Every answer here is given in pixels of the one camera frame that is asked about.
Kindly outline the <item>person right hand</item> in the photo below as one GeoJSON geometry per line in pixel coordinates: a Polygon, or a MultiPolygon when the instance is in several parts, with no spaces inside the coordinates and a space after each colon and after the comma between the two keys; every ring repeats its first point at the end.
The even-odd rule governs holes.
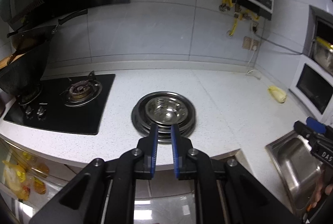
{"type": "Polygon", "coordinates": [[[311,206],[315,208],[320,201],[323,194],[329,196],[332,191],[333,185],[329,184],[328,186],[324,187],[322,184],[317,184],[312,201],[311,206]]]}

